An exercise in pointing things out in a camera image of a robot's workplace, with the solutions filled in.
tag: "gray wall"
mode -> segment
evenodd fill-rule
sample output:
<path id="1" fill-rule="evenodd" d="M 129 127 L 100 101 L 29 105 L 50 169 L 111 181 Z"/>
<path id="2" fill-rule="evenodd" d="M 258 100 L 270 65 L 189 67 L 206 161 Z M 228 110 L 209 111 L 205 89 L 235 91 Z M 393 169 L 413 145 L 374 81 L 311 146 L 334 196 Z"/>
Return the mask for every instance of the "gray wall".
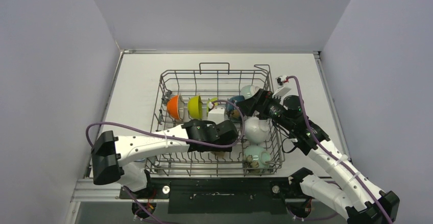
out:
<path id="1" fill-rule="evenodd" d="M 350 0 L 95 0 L 121 48 L 318 51 Z"/>
<path id="2" fill-rule="evenodd" d="M 62 223 L 118 49 L 93 0 L 0 0 L 0 222 Z"/>
<path id="3" fill-rule="evenodd" d="M 323 52 L 354 164 L 431 223 L 433 0 L 351 0 Z"/>

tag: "dish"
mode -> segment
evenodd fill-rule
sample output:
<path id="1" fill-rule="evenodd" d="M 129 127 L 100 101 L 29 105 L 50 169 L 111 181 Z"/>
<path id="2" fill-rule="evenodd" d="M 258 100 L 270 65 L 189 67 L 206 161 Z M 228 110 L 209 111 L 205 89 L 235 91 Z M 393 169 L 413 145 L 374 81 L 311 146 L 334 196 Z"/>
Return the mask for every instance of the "dish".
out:
<path id="1" fill-rule="evenodd" d="M 251 144 L 260 144 L 266 141 L 269 131 L 270 128 L 267 120 L 251 117 L 245 121 L 245 137 Z"/>
<path id="2" fill-rule="evenodd" d="M 245 100 L 243 95 L 237 95 L 229 99 L 233 103 L 241 102 Z M 229 119 L 233 122 L 241 122 L 239 111 L 237 111 L 233 105 L 226 103 L 226 113 Z"/>
<path id="3" fill-rule="evenodd" d="M 264 173 L 269 168 L 271 155 L 261 146 L 251 145 L 244 150 L 244 167 L 249 173 Z"/>
<path id="4" fill-rule="evenodd" d="M 255 85 L 246 85 L 242 87 L 242 89 L 240 90 L 240 94 L 243 95 L 245 99 L 248 99 L 250 97 L 253 97 L 259 89 L 260 87 Z"/>
<path id="5" fill-rule="evenodd" d="M 189 99 L 188 102 L 188 112 L 193 119 L 202 119 L 203 108 L 202 99 L 199 95 L 194 96 Z"/>
<path id="6" fill-rule="evenodd" d="M 177 120 L 183 120 L 185 103 L 183 102 L 181 95 L 175 95 L 170 101 L 167 103 L 167 112 L 169 115 Z"/>

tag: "metal basket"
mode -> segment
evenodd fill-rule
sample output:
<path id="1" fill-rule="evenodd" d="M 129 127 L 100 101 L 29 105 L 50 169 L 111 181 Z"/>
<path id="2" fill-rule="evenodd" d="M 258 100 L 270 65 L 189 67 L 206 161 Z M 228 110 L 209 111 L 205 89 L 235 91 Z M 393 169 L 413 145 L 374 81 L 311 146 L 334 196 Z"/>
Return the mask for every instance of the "metal basket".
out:
<path id="1" fill-rule="evenodd" d="M 227 69 L 203 69 L 215 65 L 227 65 Z M 191 117 L 186 112 L 188 100 L 200 95 L 203 101 L 203 119 L 206 119 L 206 102 L 217 97 L 229 99 L 240 95 L 240 89 L 245 85 L 256 85 L 265 90 L 273 91 L 272 76 L 269 65 L 254 65 L 254 69 L 231 70 L 229 63 L 200 63 L 198 70 L 167 70 L 159 79 L 158 93 L 152 118 L 151 131 L 167 130 L 178 126 Z M 168 100 L 177 94 L 181 94 L 185 101 L 185 116 L 183 121 L 176 121 L 167 112 Z M 224 157 L 212 152 L 169 153 L 147 158 L 145 169 L 151 174 L 157 175 L 188 175 L 188 176 L 249 176 L 272 175 L 282 167 L 285 161 L 281 151 L 281 134 L 271 122 L 268 140 L 260 146 L 264 147 L 271 155 L 268 161 L 270 167 L 266 170 L 251 168 L 244 159 L 244 150 L 250 145 L 243 138 L 233 147 L 232 152 L 226 152 Z M 240 123 L 235 123 L 240 133 Z"/>

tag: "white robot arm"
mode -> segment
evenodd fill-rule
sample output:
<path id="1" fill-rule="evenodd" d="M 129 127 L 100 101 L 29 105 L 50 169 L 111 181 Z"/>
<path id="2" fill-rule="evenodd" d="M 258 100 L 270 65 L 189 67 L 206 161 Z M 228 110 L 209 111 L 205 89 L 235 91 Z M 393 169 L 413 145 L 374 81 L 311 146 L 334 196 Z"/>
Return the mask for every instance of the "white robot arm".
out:
<path id="1" fill-rule="evenodd" d="M 297 80 L 300 96 L 288 96 L 284 99 L 284 106 L 280 104 L 281 98 L 290 91 L 289 78 L 293 77 L 277 78 L 281 87 L 276 93 L 259 89 L 254 96 L 237 105 L 243 115 L 252 116 L 258 112 L 259 118 L 271 119 L 289 131 L 293 144 L 321 166 L 339 186 L 324 182 L 310 170 L 302 168 L 289 176 L 291 190 L 316 198 L 347 219 L 349 224 L 392 223 L 397 215 L 399 198 L 392 191 L 385 193 L 364 177 L 328 135 L 306 117 Z M 214 113 L 215 117 L 223 120 L 221 123 L 192 120 L 154 136 L 114 137 L 112 131 L 104 132 L 92 149 L 93 182 L 97 185 L 118 182 L 134 192 L 139 191 L 146 188 L 147 179 L 143 177 L 143 169 L 134 161 L 165 153 L 217 151 L 214 147 L 186 142 L 189 139 L 230 145 L 238 137 L 237 129 L 226 120 L 223 111 L 215 110 Z"/>

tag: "yellow bowl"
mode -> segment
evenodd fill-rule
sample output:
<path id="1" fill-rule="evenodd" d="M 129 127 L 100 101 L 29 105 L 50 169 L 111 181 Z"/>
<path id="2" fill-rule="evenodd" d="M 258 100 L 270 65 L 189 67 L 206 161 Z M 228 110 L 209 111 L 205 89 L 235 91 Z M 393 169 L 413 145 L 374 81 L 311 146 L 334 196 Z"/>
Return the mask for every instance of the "yellow bowl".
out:
<path id="1" fill-rule="evenodd" d="M 188 112 L 191 118 L 194 119 L 202 119 L 202 99 L 199 95 L 194 96 L 193 98 L 189 99 L 188 102 Z"/>

